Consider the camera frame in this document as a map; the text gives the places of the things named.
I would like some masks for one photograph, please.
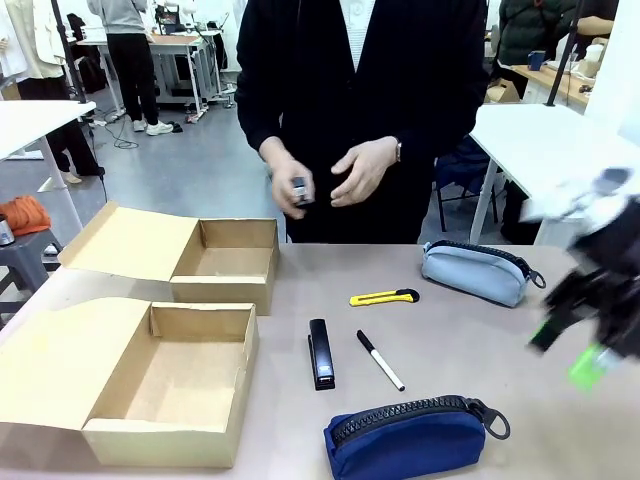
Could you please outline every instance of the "navy blue pencil case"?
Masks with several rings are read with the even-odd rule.
[[[505,440],[511,427],[480,400],[448,395],[340,415],[324,438],[335,480],[403,480],[477,463],[485,431]]]

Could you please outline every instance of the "marker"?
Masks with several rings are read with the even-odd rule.
[[[387,375],[387,377],[389,377],[389,380],[393,382],[393,384],[396,386],[398,390],[400,390],[401,392],[404,392],[405,387],[403,383],[400,381],[398,376],[393,372],[393,370],[391,370],[391,367],[387,365],[387,362],[384,361],[382,356],[378,353],[376,348],[373,346],[373,343],[369,341],[369,339],[364,334],[364,332],[362,330],[358,330],[358,333],[356,333],[356,336],[358,337],[358,340],[360,340],[360,343],[362,343],[362,346],[366,348],[367,352],[371,354],[371,356],[376,361],[376,363],[380,365],[380,368]]]

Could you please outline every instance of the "box cutter blade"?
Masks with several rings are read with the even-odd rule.
[[[351,297],[349,305],[352,307],[361,307],[364,305],[375,305],[377,303],[388,302],[409,302],[416,303],[420,300],[420,295],[415,290],[403,288],[401,290],[392,290],[390,292],[370,293],[368,295],[357,295]]]

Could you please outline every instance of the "floor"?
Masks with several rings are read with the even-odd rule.
[[[90,99],[100,111],[113,108],[108,90]],[[137,142],[138,148],[114,147],[114,138],[105,128],[95,130],[95,152],[107,171],[109,200],[122,206],[194,217],[276,217],[281,241],[285,241],[284,218],[271,199],[267,169],[247,145],[234,109],[213,106],[195,125],[185,124],[185,115],[162,111],[161,120],[180,123],[184,132],[148,137],[134,134],[129,120],[109,128],[123,139]],[[35,194],[48,177],[42,161],[5,161],[0,164],[0,202],[15,196]],[[70,186],[71,196],[83,223],[88,222],[105,203],[98,179]],[[444,196],[458,196],[456,189]],[[53,230],[62,244],[74,236],[71,221],[59,208],[58,193],[36,194],[47,208]],[[476,199],[445,203],[448,231],[442,233],[435,193],[424,219],[419,243],[450,239],[468,241]],[[489,214],[480,242],[504,244]],[[3,296],[14,295],[7,292]]]

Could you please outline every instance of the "puffer jacket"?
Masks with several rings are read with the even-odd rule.
[[[576,0],[502,0],[500,48],[503,65],[525,65],[533,50],[555,57],[558,40],[569,33]]]

